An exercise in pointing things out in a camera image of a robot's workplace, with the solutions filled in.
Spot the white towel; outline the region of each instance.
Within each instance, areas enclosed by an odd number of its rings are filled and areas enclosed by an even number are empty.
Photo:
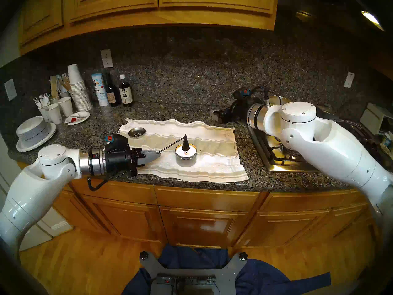
[[[175,148],[178,144],[161,152],[161,156],[138,167],[139,174],[154,174],[188,182],[227,183],[248,180],[246,170],[240,165],[233,129],[212,127],[203,122],[182,124],[174,119],[164,122],[155,120],[126,119],[118,131],[128,138],[130,148],[160,151],[179,138],[187,135],[189,143],[198,150],[197,161],[191,167],[182,167],[176,162]],[[146,134],[131,138],[128,132],[134,127],[143,127]]]

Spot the blue cloth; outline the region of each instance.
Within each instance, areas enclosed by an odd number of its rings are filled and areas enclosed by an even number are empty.
[[[226,249],[192,249],[167,244],[158,262],[169,269],[221,269],[228,262]],[[290,281],[274,266],[248,259],[236,277],[236,295],[297,295],[330,286],[330,273]],[[122,295],[150,295],[151,278],[141,268],[127,284]]]

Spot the wall outlet cover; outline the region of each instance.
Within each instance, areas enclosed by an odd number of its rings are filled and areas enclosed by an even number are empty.
[[[113,67],[112,56],[110,50],[101,50],[101,58],[104,67]]]
[[[352,85],[353,77],[355,77],[354,73],[348,72],[347,78],[344,83],[344,87],[350,88]]]
[[[4,86],[6,87],[8,100],[11,101],[17,96],[17,91],[15,90],[14,80],[11,78],[8,80]]]

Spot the granite countertop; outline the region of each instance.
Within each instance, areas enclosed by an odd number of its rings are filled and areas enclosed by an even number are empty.
[[[125,118],[136,120],[167,120],[176,119],[182,123],[200,120],[210,126],[220,126],[211,116],[211,110],[221,107],[212,105],[165,104],[136,102],[131,108],[94,107],[88,120],[74,126],[58,125],[56,133],[41,147],[28,152],[18,152],[15,146],[8,146],[10,158],[27,164],[37,159],[38,151],[49,144],[63,144],[70,149],[85,149],[88,135],[113,135]],[[234,128],[240,163],[247,171],[249,179],[235,183],[185,182],[172,178],[160,178],[156,175],[129,177],[126,174],[114,179],[140,184],[175,186],[184,188],[221,189],[237,191],[304,191],[343,189],[348,186],[322,173],[273,173],[266,169],[255,149],[247,127],[236,123],[228,123],[226,127]],[[104,146],[100,138],[91,138],[87,148],[92,145]]]

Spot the soy sauce bottle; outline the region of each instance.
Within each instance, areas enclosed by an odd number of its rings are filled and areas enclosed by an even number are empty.
[[[132,93],[130,84],[125,80],[124,74],[120,75],[121,83],[119,85],[121,102],[125,107],[132,106]]]
[[[107,80],[107,97],[111,107],[117,107],[121,104],[121,96],[117,87],[112,83],[112,78],[109,73],[106,73]]]

